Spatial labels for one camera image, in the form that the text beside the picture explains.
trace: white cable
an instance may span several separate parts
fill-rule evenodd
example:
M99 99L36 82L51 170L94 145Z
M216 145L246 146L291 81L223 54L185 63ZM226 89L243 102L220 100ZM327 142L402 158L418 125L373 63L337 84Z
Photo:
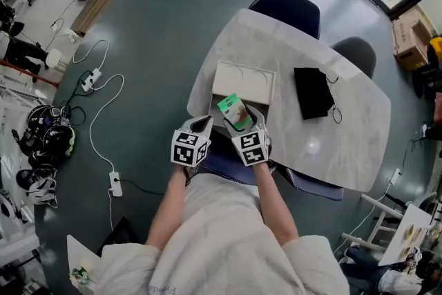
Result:
M107 104L105 104L103 107L100 108L100 110L97 112L97 114L95 115L94 119L92 120L92 123L91 123L90 126L89 126L89 138L90 138L90 143L92 144L92 148L94 149L94 151L97 153L97 155L98 155L101 159L103 159L104 161L107 161L107 162L112 166L112 172L115 172L115 169L114 169L113 163L112 163L109 159L106 159L103 155L101 155L101 154L97 151L97 149L96 149L95 146L94 146L94 142L92 141L92 133L91 133L91 131L92 131L92 126L93 126L95 120L97 119L98 115L100 114L100 112L101 112L102 110L104 110L104 109L105 109L105 108L106 108L106 107L107 107L107 106L108 106L108 105L109 105L114 99L116 99L116 98L118 97L119 93L122 91L123 86L124 86L124 76L121 75L121 74L116 74L116 75L110 77L110 78L108 79L108 81L107 81L103 86L100 86L99 88L93 88L94 91L102 89L102 88L105 87L105 86L107 85L107 83L109 83L109 81L112 80L114 77L121 77L121 78L123 79L122 87L119 88L118 93L117 93L114 97L112 97L112 99L110 99L110 101L108 101Z
M110 215L110 229L113 231L113 225L112 225L112 198L111 198L111 191L112 189L108 189L108 196L109 196L109 215Z
M74 63L79 63L79 62L85 60L89 56L89 53L91 52L91 50L100 42L106 42L108 44L108 47L106 48L106 52L104 53L103 61L100 64L100 66L98 67L98 70L100 70L104 64L104 61L106 60L106 56L108 55L108 50L109 50L109 46L110 46L109 42L106 39L100 39L99 41L95 42L95 44L92 47L90 47L90 50L86 53L86 55L83 58L81 58L79 61L75 61L75 54L77 53L77 50L80 47L80 45L78 45L74 51L72 61Z
M380 197L379 199L376 199L377 202L379 202L380 200L382 200L382 198L384 198L384 197L387 195L388 189L389 189L391 186L392 186L392 184L389 183L388 186L387 186L387 189L385 190L384 195L383 195L382 197ZM372 210L370 210L370 212L368 213L368 215L365 216L364 220L362 220L361 223L360 223L357 227L355 227L355 228L353 229L352 232L349 233L349 236L353 235L353 233L354 233L357 229L359 229L359 227L361 227L361 225L362 225L362 224L368 219L368 217L373 213L373 210L374 210L374 206L372 207ZM338 251L338 250L339 250L339 249L340 249L340 248L341 248L346 242L347 242L347 240L344 240L344 242L341 243L340 246L339 246L337 249L334 250L333 254L335 254L335 253L336 253L336 252L337 252L337 251Z

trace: jeans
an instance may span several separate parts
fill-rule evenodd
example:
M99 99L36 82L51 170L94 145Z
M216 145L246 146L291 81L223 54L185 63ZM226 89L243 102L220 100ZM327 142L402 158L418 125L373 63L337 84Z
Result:
M377 290L381 278L389 267L379 267L378 261L373 256L355 246L347 250L347 256L354 260L355 264L340 265L344 275L348 278L367 280Z
M6 50L5 54L6 60L12 65L29 70L30 72L33 70L36 71L37 65L32 63L26 57L40 59L43 63L45 63L47 56L48 53L36 45L12 37L9 41L8 49Z

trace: yellow object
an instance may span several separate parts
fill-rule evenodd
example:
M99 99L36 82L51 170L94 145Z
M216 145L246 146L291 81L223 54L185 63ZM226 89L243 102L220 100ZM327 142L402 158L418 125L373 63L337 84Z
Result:
M442 59L442 37L436 37L430 40L430 44L436 51L437 59Z

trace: person sitting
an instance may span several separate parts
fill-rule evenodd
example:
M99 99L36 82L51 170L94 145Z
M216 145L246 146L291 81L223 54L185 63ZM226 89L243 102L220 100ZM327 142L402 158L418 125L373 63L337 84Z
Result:
M344 255L354 263L341 263L340 268L348 278L362 279L370 283L376 292L393 295L423 295L435 288L438 279L422 280L415 274L400 273L389 266L378 266L378 261L359 245L352 245Z
M48 53L34 44L22 41L20 39L9 37L5 32L0 32L0 59L4 59L14 66L21 69L29 70L32 74L38 75L41 64L35 64L26 57L40 59L45 68Z

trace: gray floor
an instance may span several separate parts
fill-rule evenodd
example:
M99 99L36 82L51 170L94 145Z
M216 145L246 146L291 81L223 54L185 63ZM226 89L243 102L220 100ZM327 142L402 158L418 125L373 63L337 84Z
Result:
M79 56L98 39L111 42L103 76L122 73L122 94L103 112L93 128L98 150L110 158L121 178L147 189L166 188L171 164L169 149L173 130L188 117L186 103L193 80L215 38L228 20L253 0L114 0L99 17ZM320 40L333 44L349 36L360 36L374 47L378 63L374 81L392 101L392 123L385 158L378 179L369 193L380 197L385 179L401 167L410 138L418 136L423 120L430 120L432 107L414 96L410 78L392 55L392 32L388 18L368 0L311 0L321 11ZM96 48L80 64L70 65L55 98L60 104L86 69L94 69L104 49ZM57 175L59 208L37 208L37 234L44 244L42 258L46 278L55 294L76 294L68 280L66 235L72 234L96 250L110 232L108 195L109 165L93 152L88 127L99 107L119 88L116 79L92 97L79 98L87 113L85 125L77 127L77 146ZM435 145L425 143L409 153L406 171L390 193L412 200L425 190L432 170ZM279 180L281 187L287 187ZM113 220L128 216L135 233L144 240L160 202L123 185L122 198L113 200ZM342 202L306 196L281 189L301 235L328 237L332 247L339 235L350 232L370 207L360 193L345 191ZM365 236L369 222L357 236Z

